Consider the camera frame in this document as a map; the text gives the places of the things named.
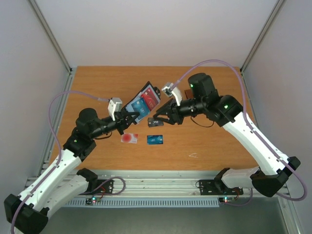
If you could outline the black VIP credit card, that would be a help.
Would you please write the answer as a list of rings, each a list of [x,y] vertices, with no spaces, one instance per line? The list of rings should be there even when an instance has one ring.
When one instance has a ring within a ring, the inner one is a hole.
[[[159,126],[163,126],[164,125],[163,121],[156,120],[153,117],[149,117],[147,123],[148,123],[148,127],[149,128],[151,128],[151,127],[159,127]]]

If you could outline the red white credit card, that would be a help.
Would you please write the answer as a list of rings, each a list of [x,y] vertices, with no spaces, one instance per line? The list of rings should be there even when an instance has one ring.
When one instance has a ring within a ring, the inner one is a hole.
[[[138,140],[138,134],[124,133],[121,136],[121,142],[123,143],[137,143],[137,140]]]

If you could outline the blue credit card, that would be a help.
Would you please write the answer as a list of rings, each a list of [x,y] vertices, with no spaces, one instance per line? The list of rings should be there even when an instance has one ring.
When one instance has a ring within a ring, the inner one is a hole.
[[[163,135],[148,135],[147,136],[148,145],[161,145],[163,144]]]

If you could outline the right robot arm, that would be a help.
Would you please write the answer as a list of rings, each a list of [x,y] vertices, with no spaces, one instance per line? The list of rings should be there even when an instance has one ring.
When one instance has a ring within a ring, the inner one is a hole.
[[[186,100],[183,100],[173,83],[167,83],[162,88],[170,100],[156,111],[154,119],[174,125],[182,124],[185,117],[204,114],[234,136],[251,154],[257,167],[241,170],[224,168],[215,176],[213,186],[218,194],[238,187],[254,188],[266,197],[277,194],[301,164],[299,159],[288,157],[274,147],[233,96],[219,95],[209,75],[192,75],[188,78],[188,84],[193,97]]]

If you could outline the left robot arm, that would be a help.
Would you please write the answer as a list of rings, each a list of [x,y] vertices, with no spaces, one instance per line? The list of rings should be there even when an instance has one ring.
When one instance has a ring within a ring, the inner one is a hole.
[[[139,112],[116,112],[114,117],[98,118],[93,108],[83,109],[76,127],[53,163],[19,195],[10,194],[4,201],[11,233],[39,234],[52,215],[75,196],[98,189],[98,176],[83,168],[60,185],[64,178],[95,149],[95,139],[117,130],[123,134]]]

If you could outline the dark red credit card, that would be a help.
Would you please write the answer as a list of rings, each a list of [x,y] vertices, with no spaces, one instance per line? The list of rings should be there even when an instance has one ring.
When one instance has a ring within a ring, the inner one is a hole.
[[[144,99],[149,110],[153,110],[159,104],[159,100],[151,88],[147,88],[145,91],[143,91],[141,97]]]

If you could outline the aluminium rail frame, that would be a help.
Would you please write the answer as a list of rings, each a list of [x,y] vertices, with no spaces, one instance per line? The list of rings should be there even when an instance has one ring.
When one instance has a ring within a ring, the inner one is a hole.
[[[125,180],[126,188],[119,197],[200,197],[199,188],[195,183],[201,179],[213,179],[219,171],[191,171],[191,170],[95,170],[99,179],[119,176]],[[70,181],[78,170],[72,170],[64,179],[50,187],[47,192],[39,189],[39,193],[46,193],[49,197],[54,190]]]

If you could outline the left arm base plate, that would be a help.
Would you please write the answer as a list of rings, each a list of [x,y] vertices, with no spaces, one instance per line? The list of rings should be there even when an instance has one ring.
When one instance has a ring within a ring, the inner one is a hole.
[[[101,195],[101,194],[112,194],[114,187],[114,180],[110,179],[106,183],[105,179],[98,179],[90,182],[87,190],[80,195]]]

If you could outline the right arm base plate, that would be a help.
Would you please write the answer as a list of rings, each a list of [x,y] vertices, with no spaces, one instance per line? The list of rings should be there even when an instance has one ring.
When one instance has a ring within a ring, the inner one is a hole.
[[[214,179],[201,179],[195,183],[201,195],[243,195],[243,189],[239,187],[228,188]]]

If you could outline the left corner aluminium post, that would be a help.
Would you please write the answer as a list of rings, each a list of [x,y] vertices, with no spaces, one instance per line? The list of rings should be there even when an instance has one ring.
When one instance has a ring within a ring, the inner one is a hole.
[[[57,42],[57,39],[55,38],[45,16],[43,15],[38,3],[36,0],[28,0],[27,1],[29,5],[31,6],[32,10],[34,11],[35,16],[39,20],[39,23],[41,24],[43,30],[45,31],[49,41],[51,42],[53,48],[55,49],[56,53],[58,54],[62,64],[64,65],[66,71],[71,74],[72,67],[70,66],[65,54],[63,53],[59,43]]]

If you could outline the corner aluminium post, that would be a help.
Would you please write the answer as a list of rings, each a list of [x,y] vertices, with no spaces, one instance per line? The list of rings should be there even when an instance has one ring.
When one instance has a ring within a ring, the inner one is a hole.
[[[272,27],[273,23],[275,22],[277,16],[279,15],[281,9],[285,5],[286,0],[277,0],[274,4],[269,16],[267,17],[263,27],[261,28],[254,44],[252,45],[246,59],[243,62],[243,65],[240,68],[241,74],[244,74],[246,69],[248,68],[249,64],[251,63],[253,57],[255,56],[256,52],[258,51],[260,45],[262,44],[263,40],[265,39],[266,35],[268,34],[270,28]]]
[[[57,39],[55,38],[45,16],[43,15],[38,3],[36,0],[28,0],[27,1],[29,5],[31,6],[32,10],[34,11],[35,16],[39,20],[39,23],[41,24],[43,30],[45,31],[49,41],[51,42],[53,48],[55,49],[56,53],[58,54],[62,64],[64,65],[66,71],[71,74],[72,67],[70,66],[65,54],[63,53],[59,43],[57,42]]]

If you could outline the right corner aluminium post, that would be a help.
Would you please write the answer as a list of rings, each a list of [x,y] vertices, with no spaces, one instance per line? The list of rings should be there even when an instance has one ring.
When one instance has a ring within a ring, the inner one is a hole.
[[[244,74],[246,69],[248,68],[249,64],[251,63],[253,57],[255,56],[256,52],[258,51],[260,45],[262,44],[263,40],[265,39],[266,35],[268,34],[270,28],[272,27],[273,23],[275,22],[277,16],[279,15],[281,9],[285,5],[286,0],[277,0],[274,4],[269,16],[267,17],[263,27],[261,28],[254,44],[252,45],[246,59],[243,62],[243,65],[240,68],[241,74]]]

